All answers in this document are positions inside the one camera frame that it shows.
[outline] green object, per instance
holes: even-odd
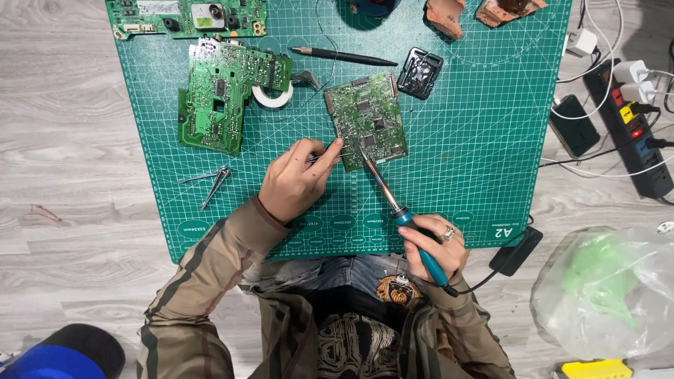
[[[353,80],[325,92],[335,134],[344,138],[344,169],[363,168],[358,144],[377,163],[407,155],[398,88],[390,72]]]
[[[105,0],[105,6],[119,40],[156,33],[172,38],[267,34],[267,0]]]
[[[634,259],[614,235],[601,233],[573,249],[574,257],[564,273],[563,287],[587,297],[594,308],[637,328],[625,296],[639,284],[631,265]]]
[[[493,247],[526,225],[571,1],[550,0],[548,7],[498,28],[474,19],[480,2],[466,2],[460,16],[463,37],[451,41],[422,22],[423,3],[418,1],[403,1],[386,19],[376,20],[351,14],[345,2],[320,0],[320,23],[335,48],[321,33],[315,2],[275,1],[268,10],[269,35],[243,42],[263,51],[312,46],[367,52],[401,65],[413,47],[441,56],[445,63],[428,100],[398,97],[408,156],[378,168],[401,204],[419,214],[438,212],[460,225],[468,247]],[[180,145],[177,89],[188,86],[188,51],[195,42],[161,34],[116,41],[174,262],[195,243],[195,235],[203,235],[204,225],[255,195],[269,163],[295,140],[316,138],[327,146],[334,139],[323,93],[298,86],[282,109],[261,109],[249,101],[240,155]],[[326,88],[382,71],[288,55],[297,71],[311,68],[322,84],[332,78]],[[220,167],[231,167],[232,176],[200,212],[212,182],[176,181]],[[338,164],[325,196],[295,221],[302,229],[295,229],[272,255],[402,252],[393,223],[366,221],[381,216],[389,219],[388,204],[371,175],[347,173]]]
[[[189,89],[178,94],[178,141],[238,154],[252,87],[287,91],[292,68],[284,55],[199,38],[190,46]]]

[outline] wooden floor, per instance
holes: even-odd
[[[622,3],[625,35],[616,56],[667,69],[674,3]],[[574,5],[572,28],[578,20]],[[614,1],[592,0],[590,9],[613,41]],[[86,322],[122,342],[127,353],[122,377],[133,378],[142,312],[175,266],[166,252],[104,1],[2,0],[0,52],[0,350],[25,349],[64,324]],[[587,57],[567,55],[560,77],[589,65]],[[587,96],[580,80],[557,89],[560,98],[571,93],[581,100]],[[594,109],[591,100],[587,109]],[[663,115],[655,129],[674,123],[672,116]],[[592,119],[605,134],[601,119]],[[674,140],[674,128],[656,135]],[[610,147],[609,139],[603,148]],[[674,149],[664,153],[670,154]],[[568,158],[551,132],[543,156]],[[582,167],[625,173],[616,154]],[[572,231],[599,225],[654,229],[674,220],[674,208],[640,199],[629,178],[582,177],[547,167],[538,176],[532,215],[545,234],[537,250],[514,277],[496,276],[478,291],[522,378],[549,377],[555,362],[570,358],[537,330],[529,306],[532,286],[559,242]],[[489,272],[493,253],[472,253],[465,270],[470,282]],[[254,299],[229,293],[214,314],[240,378],[261,357],[256,307]],[[668,349],[636,364],[665,366],[671,359],[664,357],[672,354]]]

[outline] shirt cuff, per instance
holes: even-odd
[[[454,308],[461,308],[470,301],[470,293],[466,295],[459,295],[458,297],[452,297],[448,295],[442,288],[435,285],[435,283],[424,282],[424,290],[428,297],[431,298],[433,304],[436,307],[443,310],[450,310]],[[450,285],[457,291],[466,291],[468,283],[466,283],[463,274],[460,270],[457,270],[452,278],[450,279]]]
[[[232,212],[226,225],[242,245],[264,256],[290,232],[290,229],[274,220],[257,196]]]

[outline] jeans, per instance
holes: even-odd
[[[241,288],[302,294],[343,285],[406,308],[423,297],[419,279],[407,274],[407,261],[393,254],[265,261],[243,273]]]

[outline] white tape roll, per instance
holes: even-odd
[[[285,104],[288,104],[290,98],[293,97],[293,83],[288,83],[288,91],[283,92],[281,96],[277,98],[270,98],[262,90],[260,86],[253,86],[253,95],[255,99],[259,101],[260,104],[264,105],[267,108],[280,108]]]

